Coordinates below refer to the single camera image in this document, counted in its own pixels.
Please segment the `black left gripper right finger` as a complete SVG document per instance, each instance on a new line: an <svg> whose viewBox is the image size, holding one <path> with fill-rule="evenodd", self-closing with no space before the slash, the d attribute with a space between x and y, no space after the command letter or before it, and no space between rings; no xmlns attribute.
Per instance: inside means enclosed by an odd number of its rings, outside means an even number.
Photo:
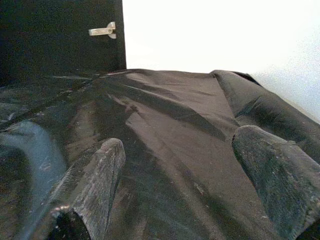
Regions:
<svg viewBox="0 0 320 240"><path fill-rule="evenodd" d="M277 233L286 240L318 240L319 164L297 145L255 125L235 131L232 149Z"/></svg>

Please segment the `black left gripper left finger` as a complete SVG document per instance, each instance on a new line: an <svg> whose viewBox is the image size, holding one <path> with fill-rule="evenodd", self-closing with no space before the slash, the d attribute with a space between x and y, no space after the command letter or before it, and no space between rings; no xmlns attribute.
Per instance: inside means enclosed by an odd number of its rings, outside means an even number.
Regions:
<svg viewBox="0 0 320 240"><path fill-rule="evenodd" d="M123 143L117 138L83 152L50 192L31 239L104 239L125 161Z"/></svg>

